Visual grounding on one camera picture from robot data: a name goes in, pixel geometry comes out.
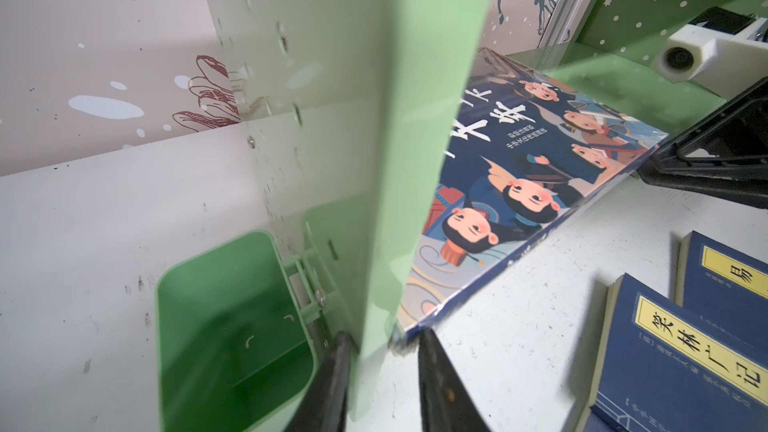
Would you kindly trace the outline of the colourful illustrated large book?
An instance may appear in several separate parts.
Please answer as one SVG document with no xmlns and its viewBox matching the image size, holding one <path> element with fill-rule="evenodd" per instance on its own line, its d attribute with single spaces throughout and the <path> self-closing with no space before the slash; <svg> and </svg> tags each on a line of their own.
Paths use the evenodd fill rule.
<svg viewBox="0 0 768 432">
<path fill-rule="evenodd" d="M 397 312 L 409 336 L 510 267 L 665 133 L 478 51 Z"/>
</svg>

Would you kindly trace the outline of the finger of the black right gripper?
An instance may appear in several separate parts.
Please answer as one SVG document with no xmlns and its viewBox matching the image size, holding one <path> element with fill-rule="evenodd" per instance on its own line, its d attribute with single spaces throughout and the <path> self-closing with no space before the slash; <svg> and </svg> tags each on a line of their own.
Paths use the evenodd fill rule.
<svg viewBox="0 0 768 432">
<path fill-rule="evenodd" d="M 730 180 L 693 177 L 658 171 L 650 162 L 638 169 L 640 178 L 649 185 L 704 194 L 746 206 L 767 208 L 765 180 Z"/>
<path fill-rule="evenodd" d="M 665 143 L 650 157 L 662 174 L 728 180 L 767 178 L 767 79 Z"/>
</svg>

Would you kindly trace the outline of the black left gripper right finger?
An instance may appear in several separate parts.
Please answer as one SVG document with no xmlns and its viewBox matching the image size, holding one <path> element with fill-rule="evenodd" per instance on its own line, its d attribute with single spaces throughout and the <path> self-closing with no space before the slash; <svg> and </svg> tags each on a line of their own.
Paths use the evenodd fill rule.
<svg viewBox="0 0 768 432">
<path fill-rule="evenodd" d="M 435 332 L 423 330 L 418 342 L 422 430 L 488 431 Z"/>
</svg>

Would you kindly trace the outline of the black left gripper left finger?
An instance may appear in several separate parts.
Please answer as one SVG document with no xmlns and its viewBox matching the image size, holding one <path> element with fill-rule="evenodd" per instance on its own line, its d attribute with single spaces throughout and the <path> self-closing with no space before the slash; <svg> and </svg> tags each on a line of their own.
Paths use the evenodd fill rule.
<svg viewBox="0 0 768 432">
<path fill-rule="evenodd" d="M 350 335 L 338 332 L 285 432 L 346 430 L 352 351 Z"/>
</svg>

